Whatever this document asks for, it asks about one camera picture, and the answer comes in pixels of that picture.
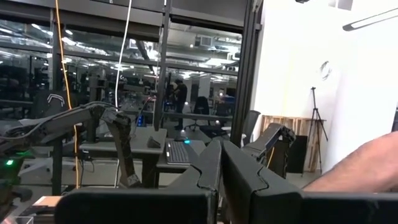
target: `ceiling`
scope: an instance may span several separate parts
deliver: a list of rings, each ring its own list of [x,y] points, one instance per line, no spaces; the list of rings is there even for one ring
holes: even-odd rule
[[[51,28],[36,24],[21,24],[0,20],[0,42],[13,44],[34,45],[52,48],[53,32]],[[65,49],[74,52],[85,52],[97,55],[119,57],[123,42],[122,37],[87,33],[79,30],[66,30],[62,39]],[[217,68],[220,70],[233,69],[238,71],[236,55],[240,53],[241,35],[201,27],[171,24],[167,41],[167,62],[185,65]],[[37,57],[35,66],[46,66],[51,60],[51,54],[26,52],[23,50],[0,49],[0,61],[12,61],[18,64],[19,60]],[[159,44],[141,40],[128,39],[123,51],[124,58],[136,58],[159,61]],[[133,65],[115,61],[96,60],[65,56],[65,65],[78,71],[91,72],[105,71],[115,73],[120,70],[124,76],[138,75],[146,78],[156,78],[159,70],[148,65]],[[169,69],[174,77],[184,79],[198,79],[211,75],[213,82],[233,82],[236,77],[227,75],[209,74],[186,70]]]

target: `person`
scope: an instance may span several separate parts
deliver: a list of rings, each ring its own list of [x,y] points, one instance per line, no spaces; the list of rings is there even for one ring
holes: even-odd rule
[[[183,83],[182,80],[175,80],[175,84],[177,84],[176,89],[173,92],[173,95],[175,97],[175,112],[176,113],[182,113],[182,110],[184,108],[185,102],[187,100],[187,91],[188,88],[187,86]],[[176,130],[182,130],[182,118],[178,119],[178,125],[174,127]]]
[[[387,192],[398,188],[398,132],[369,141],[303,188],[307,192]]]

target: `tripod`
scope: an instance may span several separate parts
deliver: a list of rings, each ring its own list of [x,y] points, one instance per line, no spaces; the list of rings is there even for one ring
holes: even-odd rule
[[[322,174],[322,157],[321,157],[321,144],[320,144],[320,127],[322,127],[323,134],[325,135],[326,141],[329,141],[328,135],[326,134],[325,127],[323,126],[323,121],[321,119],[321,115],[319,114],[319,110],[317,108],[317,102],[315,101],[315,87],[312,87],[312,100],[313,100],[313,109],[312,109],[312,117],[311,117],[311,124],[310,124],[310,132],[308,134],[308,142],[307,145],[310,143],[311,133],[312,133],[312,126],[315,125],[314,131],[316,131],[318,140],[316,141],[316,147],[318,148],[318,156],[319,156],[319,166],[320,171]]]

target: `green light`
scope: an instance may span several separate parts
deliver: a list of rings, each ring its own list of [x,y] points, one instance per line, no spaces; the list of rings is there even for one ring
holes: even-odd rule
[[[8,161],[6,162],[6,165],[7,165],[7,166],[11,166],[13,163],[14,163],[13,160],[8,160]]]

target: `wooden crate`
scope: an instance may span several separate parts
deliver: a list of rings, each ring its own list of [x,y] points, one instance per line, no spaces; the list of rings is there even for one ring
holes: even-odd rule
[[[295,117],[283,117],[283,116],[269,116],[262,115],[262,123],[261,123],[261,133],[268,128],[268,125],[271,123],[279,123],[284,126],[292,129],[296,135],[308,136],[310,132],[311,118],[295,118]],[[313,123],[313,127],[311,130],[311,136],[308,136],[308,146],[307,146],[307,156],[305,158],[304,163],[304,171],[315,172],[317,169],[317,165],[319,163],[319,148],[320,141],[322,139],[323,131],[321,123],[316,123],[320,130],[320,136],[318,138],[317,135],[317,127],[315,126],[315,122]]]

